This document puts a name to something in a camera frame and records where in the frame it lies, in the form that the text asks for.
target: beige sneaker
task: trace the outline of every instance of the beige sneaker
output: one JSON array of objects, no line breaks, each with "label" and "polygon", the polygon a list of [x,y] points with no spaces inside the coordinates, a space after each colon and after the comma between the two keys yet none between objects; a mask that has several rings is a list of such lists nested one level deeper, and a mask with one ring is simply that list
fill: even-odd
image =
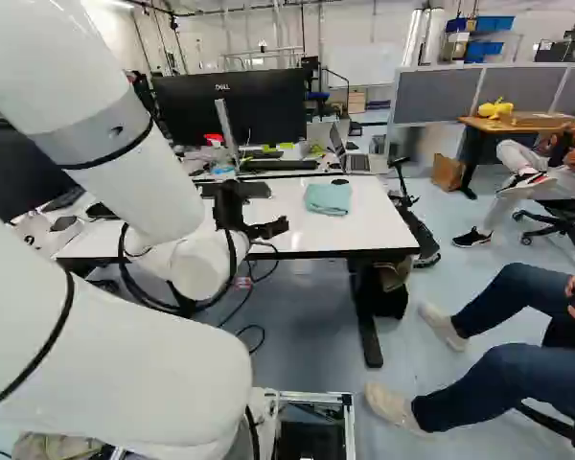
[{"label": "beige sneaker", "polygon": [[453,325],[449,316],[443,314],[434,305],[422,303],[418,308],[420,316],[432,328],[435,334],[443,340],[454,352],[464,352],[469,344],[468,339],[462,338]]},{"label": "beige sneaker", "polygon": [[390,424],[408,429],[414,434],[429,437],[415,420],[409,401],[399,393],[392,393],[379,383],[369,382],[364,387],[364,396],[373,411]]}]

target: blue jeans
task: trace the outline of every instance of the blue jeans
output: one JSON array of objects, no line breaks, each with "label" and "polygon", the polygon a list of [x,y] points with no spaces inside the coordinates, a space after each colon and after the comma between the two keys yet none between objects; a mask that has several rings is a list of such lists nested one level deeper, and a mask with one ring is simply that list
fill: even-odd
[{"label": "blue jeans", "polygon": [[[574,321],[564,287],[569,275],[525,264],[506,265],[486,289],[452,316],[464,338],[481,334],[529,306]],[[456,383],[411,404],[428,432],[491,420],[533,398],[575,417],[575,350],[523,343],[493,347]]]}]

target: whiteboard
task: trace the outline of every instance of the whiteboard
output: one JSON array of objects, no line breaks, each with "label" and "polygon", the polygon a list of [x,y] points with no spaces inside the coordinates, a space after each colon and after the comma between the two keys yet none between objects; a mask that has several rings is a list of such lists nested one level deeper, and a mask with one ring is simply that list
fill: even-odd
[{"label": "whiteboard", "polygon": [[[326,45],[323,62],[329,70],[349,80],[350,86],[391,84],[396,68],[403,59],[403,50],[394,43],[366,45]],[[346,82],[329,74],[330,87],[343,87]]]}]

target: knee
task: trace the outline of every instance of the knee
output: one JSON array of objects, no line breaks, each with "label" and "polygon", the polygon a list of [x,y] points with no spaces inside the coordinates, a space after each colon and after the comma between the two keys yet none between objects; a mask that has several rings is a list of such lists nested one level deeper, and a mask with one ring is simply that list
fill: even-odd
[{"label": "knee", "polygon": [[524,374],[529,363],[530,352],[539,347],[525,343],[497,345],[486,352],[480,362],[494,370],[495,374],[507,382],[516,382]]},{"label": "knee", "polygon": [[528,271],[530,265],[522,264],[520,262],[511,262],[501,268],[496,277],[495,283],[512,284],[519,283],[523,279],[524,273]]},{"label": "knee", "polygon": [[504,141],[500,141],[496,146],[496,158],[502,161],[503,156],[507,153],[507,151],[515,150],[518,146],[518,143],[512,139],[505,139]]}]

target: desk leg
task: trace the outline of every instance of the desk leg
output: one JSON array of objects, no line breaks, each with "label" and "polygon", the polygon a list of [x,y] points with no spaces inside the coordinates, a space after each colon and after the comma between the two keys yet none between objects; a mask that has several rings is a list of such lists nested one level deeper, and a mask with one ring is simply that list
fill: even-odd
[{"label": "desk leg", "polygon": [[477,168],[477,164],[483,154],[486,135],[483,131],[472,126],[466,127],[466,137],[462,144],[462,151],[458,156],[467,167],[462,175],[462,185],[458,191],[462,192],[468,199],[477,199],[477,194],[469,187],[472,175]]},{"label": "desk leg", "polygon": [[357,329],[360,334],[362,352],[366,366],[372,369],[379,369],[383,366],[383,354],[381,353],[380,340],[377,336],[377,327],[373,314],[367,306],[358,298],[357,286],[359,284],[360,267],[358,262],[347,260],[347,267],[350,272],[349,282],[352,292],[352,300],[356,307]]},{"label": "desk leg", "polygon": [[383,353],[377,327],[373,315],[362,306],[356,304],[357,328],[360,332],[360,342],[364,352],[366,366],[372,369],[383,367]]}]

